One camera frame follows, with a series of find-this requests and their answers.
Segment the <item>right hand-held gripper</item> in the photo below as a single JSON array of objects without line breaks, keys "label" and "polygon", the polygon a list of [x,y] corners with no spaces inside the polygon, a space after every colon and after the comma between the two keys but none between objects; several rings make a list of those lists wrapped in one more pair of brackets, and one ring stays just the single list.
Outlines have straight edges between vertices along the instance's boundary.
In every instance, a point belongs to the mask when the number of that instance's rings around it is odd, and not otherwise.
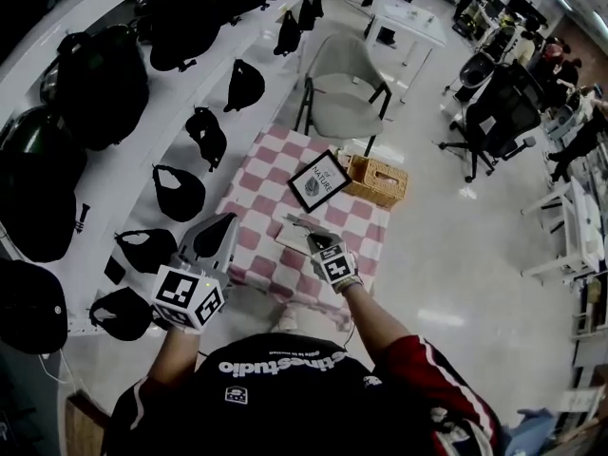
[{"label": "right hand-held gripper", "polygon": [[313,254],[313,271],[337,293],[357,282],[354,256],[341,242],[342,238],[333,233],[309,233],[307,236]]}]

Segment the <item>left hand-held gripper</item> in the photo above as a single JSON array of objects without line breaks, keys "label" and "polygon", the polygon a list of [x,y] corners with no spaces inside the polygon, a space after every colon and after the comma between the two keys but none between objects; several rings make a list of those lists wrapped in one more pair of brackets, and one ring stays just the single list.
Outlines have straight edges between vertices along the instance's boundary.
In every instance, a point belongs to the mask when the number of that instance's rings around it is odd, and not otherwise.
[{"label": "left hand-held gripper", "polygon": [[221,311],[238,227],[238,215],[229,212],[184,234],[180,250],[160,266],[151,293],[151,304],[163,320],[187,333],[201,333]]}]

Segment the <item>person's right forearm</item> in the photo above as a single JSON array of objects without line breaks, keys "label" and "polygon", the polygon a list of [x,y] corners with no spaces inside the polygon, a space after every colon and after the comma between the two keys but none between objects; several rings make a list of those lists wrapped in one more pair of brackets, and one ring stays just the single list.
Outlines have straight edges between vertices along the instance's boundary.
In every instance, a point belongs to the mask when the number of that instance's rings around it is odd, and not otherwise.
[{"label": "person's right forearm", "polygon": [[359,281],[346,280],[338,292],[346,299],[361,341],[375,365],[380,363],[388,347],[410,335],[405,326],[379,305]]}]

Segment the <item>person's left forearm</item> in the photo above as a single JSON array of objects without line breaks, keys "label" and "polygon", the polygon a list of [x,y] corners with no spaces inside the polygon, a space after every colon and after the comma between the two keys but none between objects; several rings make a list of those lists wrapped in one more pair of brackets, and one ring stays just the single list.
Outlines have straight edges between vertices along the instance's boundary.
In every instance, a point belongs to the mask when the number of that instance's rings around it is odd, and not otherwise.
[{"label": "person's left forearm", "polygon": [[176,387],[190,378],[197,365],[200,336],[200,332],[171,327],[148,372],[148,377],[168,387]]}]

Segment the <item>group of black waist bags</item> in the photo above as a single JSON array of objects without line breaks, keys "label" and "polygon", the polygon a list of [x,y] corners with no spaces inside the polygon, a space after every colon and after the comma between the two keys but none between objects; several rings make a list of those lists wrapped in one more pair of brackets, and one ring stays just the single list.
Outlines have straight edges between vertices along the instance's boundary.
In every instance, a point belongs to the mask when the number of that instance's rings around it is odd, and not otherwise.
[{"label": "group of black waist bags", "polygon": [[176,141],[152,166],[127,230],[116,237],[114,258],[126,270],[123,281],[110,281],[110,292],[89,310],[95,333],[134,341],[153,324],[165,326],[151,304],[158,270],[180,250],[191,227],[217,214],[245,153],[295,84],[295,73],[284,63],[303,52],[299,22],[311,16],[311,3],[301,0],[263,30],[205,100],[190,109]]}]

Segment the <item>black framed leaf picture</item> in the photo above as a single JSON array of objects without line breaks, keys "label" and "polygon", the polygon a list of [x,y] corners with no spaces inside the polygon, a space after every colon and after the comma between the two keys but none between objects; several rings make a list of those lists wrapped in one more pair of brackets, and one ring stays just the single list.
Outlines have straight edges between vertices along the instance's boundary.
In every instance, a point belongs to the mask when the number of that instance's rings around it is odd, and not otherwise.
[{"label": "black framed leaf picture", "polygon": [[351,183],[351,177],[330,150],[320,154],[287,181],[306,213],[311,213]]}]

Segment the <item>pink white checkered tablecloth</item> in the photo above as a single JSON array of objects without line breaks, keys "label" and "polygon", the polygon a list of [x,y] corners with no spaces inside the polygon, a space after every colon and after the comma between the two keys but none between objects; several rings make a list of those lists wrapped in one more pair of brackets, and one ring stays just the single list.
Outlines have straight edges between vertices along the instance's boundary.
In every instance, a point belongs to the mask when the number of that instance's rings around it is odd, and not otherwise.
[{"label": "pink white checkered tablecloth", "polygon": [[253,287],[281,303],[300,304],[326,315],[342,332],[351,314],[342,297],[314,273],[310,259],[278,242],[284,219],[292,215],[342,237],[355,253],[359,274],[370,288],[379,264],[390,211],[339,192],[306,213],[287,181],[334,146],[273,125],[260,132],[218,206],[240,219],[237,246],[229,267],[233,281]]}]

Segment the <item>wicker tissue box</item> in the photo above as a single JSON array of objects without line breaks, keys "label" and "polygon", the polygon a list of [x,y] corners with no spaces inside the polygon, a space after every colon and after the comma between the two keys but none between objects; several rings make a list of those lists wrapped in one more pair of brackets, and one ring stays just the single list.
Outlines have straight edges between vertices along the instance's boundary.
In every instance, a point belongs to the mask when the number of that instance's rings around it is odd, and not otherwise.
[{"label": "wicker tissue box", "polygon": [[346,193],[388,210],[405,198],[409,180],[405,171],[356,154],[337,158],[351,179],[344,188]]}]

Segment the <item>person's white shoe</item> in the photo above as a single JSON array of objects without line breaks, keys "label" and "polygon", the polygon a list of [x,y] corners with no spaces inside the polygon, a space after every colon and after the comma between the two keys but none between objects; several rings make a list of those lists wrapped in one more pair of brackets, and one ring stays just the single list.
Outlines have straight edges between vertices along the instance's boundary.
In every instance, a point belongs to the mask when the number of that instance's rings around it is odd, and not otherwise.
[{"label": "person's white shoe", "polygon": [[298,330],[296,310],[287,307],[281,314],[278,322],[275,325],[278,332],[296,332]]}]

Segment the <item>flat black square pad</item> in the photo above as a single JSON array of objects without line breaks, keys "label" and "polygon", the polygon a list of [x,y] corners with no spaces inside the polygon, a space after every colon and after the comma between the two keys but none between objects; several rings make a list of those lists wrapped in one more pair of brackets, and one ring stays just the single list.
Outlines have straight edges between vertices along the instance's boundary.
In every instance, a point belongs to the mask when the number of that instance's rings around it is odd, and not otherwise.
[{"label": "flat black square pad", "polygon": [[119,285],[125,276],[125,268],[111,256],[104,268],[104,275],[115,285]]}]

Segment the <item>white metal shelf rack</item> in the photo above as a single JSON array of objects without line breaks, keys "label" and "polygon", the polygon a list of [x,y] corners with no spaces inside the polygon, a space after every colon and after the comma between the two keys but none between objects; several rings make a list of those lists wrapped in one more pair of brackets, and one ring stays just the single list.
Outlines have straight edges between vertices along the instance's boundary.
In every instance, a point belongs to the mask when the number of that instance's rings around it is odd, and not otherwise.
[{"label": "white metal shelf rack", "polygon": [[[56,56],[69,33],[88,29],[125,0],[63,0],[47,14],[0,65],[0,127],[29,104],[28,94]],[[137,199],[177,138],[189,111],[212,91],[241,56],[285,10],[301,0],[278,0],[245,14],[219,32],[212,48],[184,72],[149,69],[150,97],[137,128],[117,146],[90,155],[76,187],[79,204],[87,204],[82,233],[73,237],[66,255],[47,264],[60,280],[69,320],[87,322],[87,310],[100,291],[104,269]]]}]

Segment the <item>grey shell chair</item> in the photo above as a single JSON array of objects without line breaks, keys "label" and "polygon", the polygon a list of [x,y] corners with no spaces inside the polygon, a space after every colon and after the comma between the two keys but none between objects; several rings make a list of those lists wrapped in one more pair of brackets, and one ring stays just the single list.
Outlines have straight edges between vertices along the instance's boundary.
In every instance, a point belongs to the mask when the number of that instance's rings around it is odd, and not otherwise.
[{"label": "grey shell chair", "polygon": [[[321,82],[329,78],[348,78],[370,86],[371,96],[364,100],[347,90],[325,91]],[[335,33],[322,42],[304,74],[304,91],[294,129],[304,125],[304,134],[314,128],[324,138],[364,140],[364,155],[384,131],[383,120],[392,92],[373,64],[365,43],[348,33]]]}]

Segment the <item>person's navy and red jersey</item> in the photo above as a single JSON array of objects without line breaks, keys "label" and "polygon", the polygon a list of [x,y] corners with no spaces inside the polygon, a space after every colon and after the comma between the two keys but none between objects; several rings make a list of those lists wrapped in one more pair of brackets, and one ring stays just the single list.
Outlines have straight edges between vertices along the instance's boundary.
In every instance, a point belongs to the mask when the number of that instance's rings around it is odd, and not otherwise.
[{"label": "person's navy and red jersey", "polygon": [[103,456],[504,456],[500,422],[424,338],[368,369],[337,344],[256,334],[185,382],[145,378],[106,429]]}]

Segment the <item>group of black backpacks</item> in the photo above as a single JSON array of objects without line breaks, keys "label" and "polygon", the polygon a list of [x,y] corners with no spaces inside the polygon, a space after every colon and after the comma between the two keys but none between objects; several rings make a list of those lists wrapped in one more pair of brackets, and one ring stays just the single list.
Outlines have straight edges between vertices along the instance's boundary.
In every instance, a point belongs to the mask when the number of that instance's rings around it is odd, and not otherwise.
[{"label": "group of black backpacks", "polygon": [[190,69],[222,28],[274,1],[125,0],[61,40],[26,108],[0,127],[0,341],[32,355],[65,345],[66,297],[46,266],[83,232],[90,208],[76,187],[90,155],[137,128],[149,69]]}]

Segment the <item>black mesh office chair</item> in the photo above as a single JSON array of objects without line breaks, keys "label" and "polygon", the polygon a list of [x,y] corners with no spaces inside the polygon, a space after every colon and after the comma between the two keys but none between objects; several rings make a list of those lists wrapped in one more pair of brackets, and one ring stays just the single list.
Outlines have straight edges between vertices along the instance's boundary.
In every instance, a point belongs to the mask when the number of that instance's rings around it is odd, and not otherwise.
[{"label": "black mesh office chair", "polygon": [[539,109],[543,91],[527,69],[518,63],[498,66],[479,99],[471,104],[460,121],[449,124],[460,132],[460,142],[441,142],[439,148],[462,149],[471,155],[471,172],[465,181],[477,176],[478,161],[491,176],[499,161],[507,162],[536,144],[532,137],[517,139],[541,124]]}]

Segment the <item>brown wooden board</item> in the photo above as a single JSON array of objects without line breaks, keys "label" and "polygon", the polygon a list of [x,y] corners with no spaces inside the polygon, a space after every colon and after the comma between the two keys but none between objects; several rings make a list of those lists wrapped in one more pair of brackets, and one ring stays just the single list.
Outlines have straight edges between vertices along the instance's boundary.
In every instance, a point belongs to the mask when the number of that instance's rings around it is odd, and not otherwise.
[{"label": "brown wooden board", "polygon": [[65,403],[66,456],[102,456],[110,415],[82,390]]}]

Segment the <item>white rounded floor device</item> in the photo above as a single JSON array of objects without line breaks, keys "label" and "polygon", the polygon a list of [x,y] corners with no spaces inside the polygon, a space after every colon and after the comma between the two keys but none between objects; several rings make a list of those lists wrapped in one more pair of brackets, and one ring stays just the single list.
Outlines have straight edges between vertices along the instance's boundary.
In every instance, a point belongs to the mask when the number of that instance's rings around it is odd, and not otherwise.
[{"label": "white rounded floor device", "polygon": [[468,103],[490,79],[495,67],[496,63],[489,54],[483,50],[477,51],[465,62],[458,76],[445,86],[442,94],[454,92],[460,103]]}]

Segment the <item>white square table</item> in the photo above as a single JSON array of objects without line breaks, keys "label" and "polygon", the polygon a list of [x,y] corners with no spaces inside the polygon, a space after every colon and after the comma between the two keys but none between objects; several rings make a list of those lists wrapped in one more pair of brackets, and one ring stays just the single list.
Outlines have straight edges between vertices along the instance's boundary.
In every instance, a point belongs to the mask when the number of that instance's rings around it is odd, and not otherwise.
[{"label": "white square table", "polygon": [[422,71],[428,66],[433,52],[446,45],[444,27],[435,14],[406,1],[373,0],[370,6],[370,29],[365,38],[368,52],[378,43],[382,29],[394,30],[396,34],[402,33],[407,37],[409,48],[402,61],[403,67],[409,67],[417,50],[425,52],[424,59],[416,66],[408,84],[400,79],[393,80],[394,84],[402,88],[399,103],[404,105]]}]

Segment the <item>white long work table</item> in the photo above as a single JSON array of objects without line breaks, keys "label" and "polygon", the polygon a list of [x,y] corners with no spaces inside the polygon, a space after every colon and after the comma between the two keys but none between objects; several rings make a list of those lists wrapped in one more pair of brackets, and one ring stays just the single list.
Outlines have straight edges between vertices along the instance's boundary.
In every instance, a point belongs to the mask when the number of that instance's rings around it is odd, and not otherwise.
[{"label": "white long work table", "polygon": [[521,276],[542,276],[552,271],[564,274],[563,282],[598,275],[606,260],[605,235],[599,205],[577,179],[557,185],[547,195],[521,210],[522,216],[547,213],[541,228],[554,242],[557,253]]}]

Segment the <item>white open shelving unit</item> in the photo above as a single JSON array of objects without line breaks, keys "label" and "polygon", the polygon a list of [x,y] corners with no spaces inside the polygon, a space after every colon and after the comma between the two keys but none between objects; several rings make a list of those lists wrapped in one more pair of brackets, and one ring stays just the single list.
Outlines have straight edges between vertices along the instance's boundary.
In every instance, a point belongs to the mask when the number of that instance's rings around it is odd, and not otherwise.
[{"label": "white open shelving unit", "polygon": [[572,389],[586,389],[596,368],[608,366],[608,238],[604,250],[606,258],[600,262],[600,270],[577,275],[572,284],[579,297],[579,312],[572,316],[570,335],[574,343]]}]

